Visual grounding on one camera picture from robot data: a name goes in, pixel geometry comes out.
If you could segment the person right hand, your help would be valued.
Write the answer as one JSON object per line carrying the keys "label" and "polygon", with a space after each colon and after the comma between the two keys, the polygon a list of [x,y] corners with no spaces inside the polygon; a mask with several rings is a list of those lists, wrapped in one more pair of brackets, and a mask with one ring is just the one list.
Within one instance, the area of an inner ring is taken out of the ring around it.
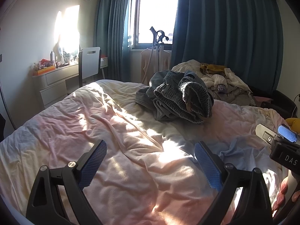
{"label": "person right hand", "polygon": [[276,201],[273,203],[272,206],[273,213],[285,204],[285,195],[288,191],[288,179],[289,177],[286,177],[281,182],[280,191],[278,192]]}

